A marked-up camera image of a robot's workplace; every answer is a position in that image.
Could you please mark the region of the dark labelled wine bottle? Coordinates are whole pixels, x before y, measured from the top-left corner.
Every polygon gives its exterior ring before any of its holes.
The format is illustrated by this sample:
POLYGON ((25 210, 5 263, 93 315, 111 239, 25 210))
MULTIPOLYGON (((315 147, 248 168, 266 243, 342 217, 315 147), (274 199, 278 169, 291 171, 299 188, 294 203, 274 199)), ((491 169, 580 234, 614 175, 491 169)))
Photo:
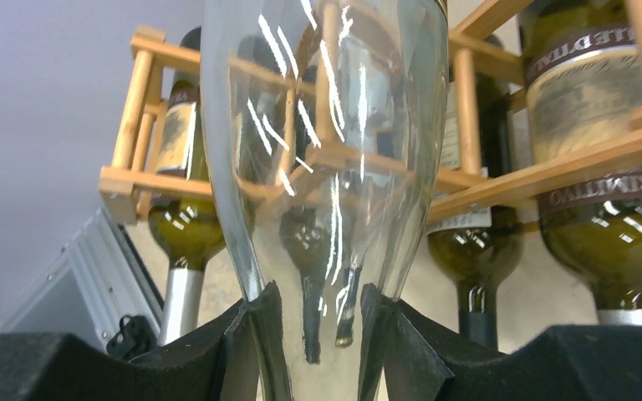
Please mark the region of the dark labelled wine bottle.
MULTIPOLYGON (((512 122, 506 82, 476 74, 481 175, 513 170, 512 122)), ((497 289, 523 254, 522 223, 508 206, 472 211, 430 225, 427 247, 437 267, 456 286, 459 333, 497 349, 497 289)))

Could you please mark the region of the clear bottle front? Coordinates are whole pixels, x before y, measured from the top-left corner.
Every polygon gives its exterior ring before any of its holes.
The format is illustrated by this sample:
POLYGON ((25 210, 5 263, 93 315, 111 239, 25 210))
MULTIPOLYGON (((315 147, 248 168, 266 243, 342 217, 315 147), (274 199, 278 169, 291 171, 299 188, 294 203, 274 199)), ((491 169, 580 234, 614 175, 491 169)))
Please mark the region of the clear bottle front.
POLYGON ((447 97, 442 1, 206 1, 201 99, 217 213, 252 313, 266 400, 371 400, 382 367, 359 291, 396 301, 438 172, 447 97), (329 233, 319 341, 306 362, 297 268, 283 215, 316 211, 329 233), (361 265, 354 341, 336 348, 344 271, 361 265))

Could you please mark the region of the clear liquor bottle black cap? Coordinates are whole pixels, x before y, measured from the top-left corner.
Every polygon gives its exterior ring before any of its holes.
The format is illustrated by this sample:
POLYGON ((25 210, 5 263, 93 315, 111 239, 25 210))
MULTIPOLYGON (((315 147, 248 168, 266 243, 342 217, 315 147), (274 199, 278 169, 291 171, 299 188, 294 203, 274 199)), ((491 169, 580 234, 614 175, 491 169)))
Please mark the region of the clear liquor bottle black cap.
POLYGON ((344 271, 344 287, 337 297, 339 309, 335 338, 336 348, 347 348, 354 341, 353 325, 362 270, 363 267, 358 265, 351 266, 344 271))

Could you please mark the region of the olive green wine bottle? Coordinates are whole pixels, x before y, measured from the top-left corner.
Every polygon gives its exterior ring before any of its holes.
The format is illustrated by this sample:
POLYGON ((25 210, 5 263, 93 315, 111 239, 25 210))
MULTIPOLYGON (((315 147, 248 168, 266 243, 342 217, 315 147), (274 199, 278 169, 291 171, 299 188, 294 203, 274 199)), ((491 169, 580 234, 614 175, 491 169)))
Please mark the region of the olive green wine bottle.
POLYGON ((602 324, 642 326, 642 166, 596 162, 642 106, 622 1, 534 1, 517 17, 532 152, 576 179, 537 197, 542 239, 591 291, 602 324))

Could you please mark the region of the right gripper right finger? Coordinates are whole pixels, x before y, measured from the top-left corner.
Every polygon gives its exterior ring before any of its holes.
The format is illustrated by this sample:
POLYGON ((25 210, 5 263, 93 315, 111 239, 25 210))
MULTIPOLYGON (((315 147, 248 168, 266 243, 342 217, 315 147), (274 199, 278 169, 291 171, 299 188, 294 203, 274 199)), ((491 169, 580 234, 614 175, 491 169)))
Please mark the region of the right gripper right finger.
POLYGON ((506 354, 373 285, 359 302, 392 400, 642 400, 642 327, 551 326, 506 354))

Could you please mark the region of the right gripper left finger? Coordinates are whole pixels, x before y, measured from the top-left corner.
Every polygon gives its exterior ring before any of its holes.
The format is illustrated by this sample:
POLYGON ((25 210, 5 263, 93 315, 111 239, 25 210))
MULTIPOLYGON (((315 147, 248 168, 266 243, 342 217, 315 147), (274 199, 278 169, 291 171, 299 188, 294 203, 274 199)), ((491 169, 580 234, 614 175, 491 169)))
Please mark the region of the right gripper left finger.
POLYGON ((270 282, 253 301, 129 362, 73 334, 0 334, 0 400, 254 400, 252 313, 280 301, 270 282))

